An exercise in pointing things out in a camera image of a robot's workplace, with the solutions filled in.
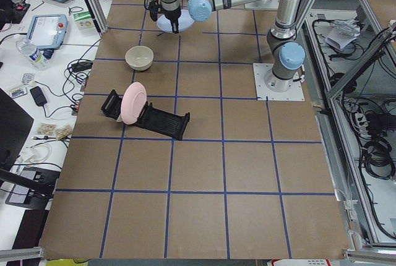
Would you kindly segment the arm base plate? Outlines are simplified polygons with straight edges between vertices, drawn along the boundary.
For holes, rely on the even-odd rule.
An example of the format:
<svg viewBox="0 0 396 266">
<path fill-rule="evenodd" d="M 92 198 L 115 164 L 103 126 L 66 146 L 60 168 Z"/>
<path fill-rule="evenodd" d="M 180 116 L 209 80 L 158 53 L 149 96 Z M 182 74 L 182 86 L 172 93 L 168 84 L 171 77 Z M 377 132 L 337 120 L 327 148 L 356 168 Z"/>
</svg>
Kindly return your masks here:
<svg viewBox="0 0 396 266">
<path fill-rule="evenodd" d="M 290 80 L 277 79 L 272 63 L 254 63 L 256 96 L 260 101 L 305 101 L 298 71 Z"/>
</svg>

